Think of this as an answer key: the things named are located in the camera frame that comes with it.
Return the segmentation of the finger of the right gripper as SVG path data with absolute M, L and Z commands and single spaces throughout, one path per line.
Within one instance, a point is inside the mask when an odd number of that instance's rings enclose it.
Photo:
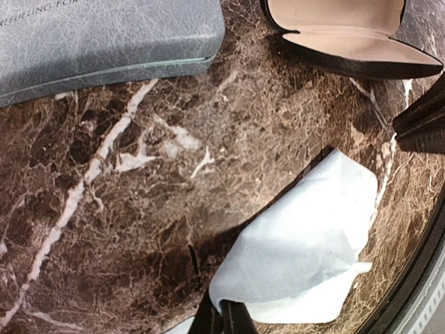
M 444 96 L 425 95 L 394 118 L 392 125 L 400 149 L 406 152 L 444 151 Z

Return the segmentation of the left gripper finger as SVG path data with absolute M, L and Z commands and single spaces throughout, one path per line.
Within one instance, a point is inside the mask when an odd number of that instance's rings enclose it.
M 244 303 L 222 300 L 221 312 L 204 295 L 194 318 L 194 334 L 257 334 Z

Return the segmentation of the small blue cleaning cloth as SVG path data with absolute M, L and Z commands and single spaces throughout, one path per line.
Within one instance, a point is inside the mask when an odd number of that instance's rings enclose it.
M 333 150 L 237 237 L 209 285 L 216 309 L 245 304 L 263 324 L 335 320 L 359 274 L 378 181 Z

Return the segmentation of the black glasses case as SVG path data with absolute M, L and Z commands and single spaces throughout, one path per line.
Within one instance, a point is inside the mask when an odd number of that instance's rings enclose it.
M 397 80 L 431 77 L 443 63 L 395 40 L 405 1 L 261 1 L 282 33 L 287 54 L 310 67 L 346 77 Z

